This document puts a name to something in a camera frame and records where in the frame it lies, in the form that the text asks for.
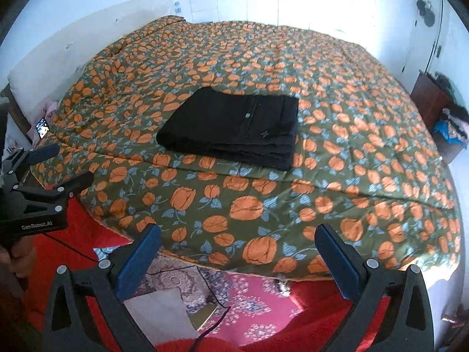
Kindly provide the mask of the left hand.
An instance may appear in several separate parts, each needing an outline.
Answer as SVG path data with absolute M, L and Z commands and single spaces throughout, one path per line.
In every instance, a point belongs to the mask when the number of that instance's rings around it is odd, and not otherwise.
M 37 250 L 33 245 L 34 236 L 21 238 L 10 251 L 1 247 L 1 263 L 17 277 L 29 277 L 37 260 Z

